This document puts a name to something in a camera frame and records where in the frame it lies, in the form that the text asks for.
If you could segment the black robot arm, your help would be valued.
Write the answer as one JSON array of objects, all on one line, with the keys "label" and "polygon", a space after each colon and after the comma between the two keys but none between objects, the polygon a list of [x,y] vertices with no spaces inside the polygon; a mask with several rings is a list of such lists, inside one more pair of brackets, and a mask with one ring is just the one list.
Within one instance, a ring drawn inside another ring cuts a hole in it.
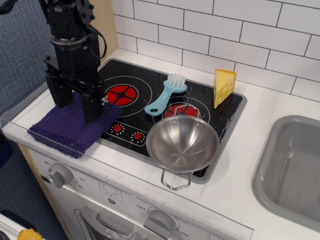
[{"label": "black robot arm", "polygon": [[39,14],[32,10],[34,1],[19,4],[16,0],[0,3],[0,108],[13,102],[39,83],[45,71],[47,86],[58,108],[70,105],[74,93],[82,101],[84,120],[98,119],[107,103],[103,79],[98,74],[107,54],[100,47],[103,35],[91,25],[96,18],[94,5],[88,0],[42,0],[42,10],[49,25],[49,42],[55,55],[46,55],[41,66],[36,61],[48,48]]}]

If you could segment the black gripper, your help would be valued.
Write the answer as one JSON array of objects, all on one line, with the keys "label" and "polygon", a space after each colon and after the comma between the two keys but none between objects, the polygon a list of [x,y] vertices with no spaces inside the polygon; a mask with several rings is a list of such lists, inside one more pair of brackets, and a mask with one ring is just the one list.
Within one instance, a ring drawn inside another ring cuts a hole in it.
[{"label": "black gripper", "polygon": [[73,93],[81,95],[86,123],[96,121],[102,114],[103,83],[98,75],[101,64],[100,32],[81,32],[71,39],[49,35],[56,56],[47,56],[46,82],[52,99],[58,108],[73,102]]}]

